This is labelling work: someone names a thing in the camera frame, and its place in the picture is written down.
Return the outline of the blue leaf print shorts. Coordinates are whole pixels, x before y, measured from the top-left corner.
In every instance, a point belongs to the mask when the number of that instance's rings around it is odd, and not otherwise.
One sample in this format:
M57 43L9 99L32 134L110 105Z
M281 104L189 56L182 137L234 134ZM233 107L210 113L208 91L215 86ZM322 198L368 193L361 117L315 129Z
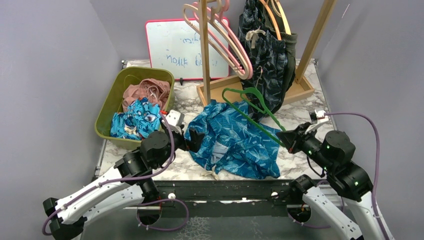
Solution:
M245 101L227 103L212 100L189 124L204 134L198 152L190 152L192 159L209 173L225 170L231 174L262 180L279 178L277 164L279 144L269 137L279 129L261 125L263 132L242 114L247 114Z

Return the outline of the green plastic hanger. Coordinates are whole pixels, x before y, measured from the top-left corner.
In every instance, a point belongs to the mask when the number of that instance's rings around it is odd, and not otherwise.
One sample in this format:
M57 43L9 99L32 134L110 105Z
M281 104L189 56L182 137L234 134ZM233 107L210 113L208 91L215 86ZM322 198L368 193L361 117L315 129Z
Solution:
M240 110L233 102L226 98L225 94L227 92L238 94L243 101L245 101L249 105L249 110L244 112ZM259 129L262 133L266 134L271 140L276 142L278 145L284 147L281 140L276 136L275 133L272 133L264 128L263 125L260 124L260 119L256 117L255 114L259 114L261 117L270 117L273 122L279 127L279 129L284 132L286 129L281 125L279 120L275 117L271 110L269 110L268 106L265 103L264 97L261 91L258 90L256 86L247 87L246 89L235 89L230 87L225 87L221 93L222 99L232 107L236 112L238 112L241 116L247 119L249 123L254 125L257 129Z

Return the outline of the pink shorts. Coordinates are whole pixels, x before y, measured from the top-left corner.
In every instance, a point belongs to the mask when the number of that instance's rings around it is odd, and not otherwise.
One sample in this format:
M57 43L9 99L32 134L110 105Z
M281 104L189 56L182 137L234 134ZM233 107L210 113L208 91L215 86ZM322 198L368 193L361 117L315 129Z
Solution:
M139 84L130 84L123 93L122 108L124 112L136 100L146 98L152 105L158 105L161 111L166 111L166 102L171 93L171 85L167 81L154 78L143 79Z

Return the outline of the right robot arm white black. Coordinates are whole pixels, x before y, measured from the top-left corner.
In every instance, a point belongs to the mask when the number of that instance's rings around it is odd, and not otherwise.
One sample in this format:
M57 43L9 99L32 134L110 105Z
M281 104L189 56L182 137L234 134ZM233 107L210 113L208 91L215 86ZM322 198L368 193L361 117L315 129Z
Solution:
M353 222L324 196L308 175L291 181L286 194L300 204L306 203L321 215L346 240L392 240L388 226L373 199L373 183L367 172L352 161L355 145L345 132L329 131L320 142L314 133L306 131L307 124L294 130L278 132L289 153L303 152L308 160L319 165L326 181L346 203L355 218Z

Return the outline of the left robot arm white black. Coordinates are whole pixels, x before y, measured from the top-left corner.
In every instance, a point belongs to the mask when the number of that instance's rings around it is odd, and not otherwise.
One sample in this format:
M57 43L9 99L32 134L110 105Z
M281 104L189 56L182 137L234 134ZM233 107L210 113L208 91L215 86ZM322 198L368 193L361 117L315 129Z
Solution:
M41 232L56 240L72 240L86 225L102 215L132 205L158 205L163 202L153 181L154 170L162 173L175 157L175 151L197 152L205 137L194 128L190 139L172 130L155 131L140 146L126 153L115 166L79 191L63 198L43 201L47 219Z

